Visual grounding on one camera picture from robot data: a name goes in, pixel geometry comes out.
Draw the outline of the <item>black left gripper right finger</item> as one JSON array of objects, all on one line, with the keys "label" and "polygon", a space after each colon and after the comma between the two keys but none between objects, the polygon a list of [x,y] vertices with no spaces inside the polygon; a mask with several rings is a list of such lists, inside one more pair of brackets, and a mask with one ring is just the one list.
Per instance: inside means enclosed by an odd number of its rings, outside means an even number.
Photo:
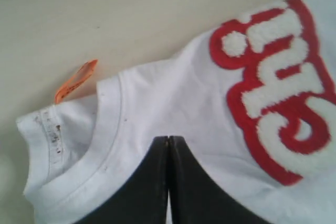
[{"label": "black left gripper right finger", "polygon": [[184,138],[171,136],[168,143],[168,184],[173,223],[267,223],[210,178]]}]

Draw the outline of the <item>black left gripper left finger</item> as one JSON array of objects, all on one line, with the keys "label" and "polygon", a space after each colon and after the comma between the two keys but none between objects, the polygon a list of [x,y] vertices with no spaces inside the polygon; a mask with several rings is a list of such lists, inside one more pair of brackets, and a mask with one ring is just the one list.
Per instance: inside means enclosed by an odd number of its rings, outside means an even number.
[{"label": "black left gripper left finger", "polygon": [[154,138],[144,159],[124,185],[77,223],[166,223],[168,155],[168,137]]}]

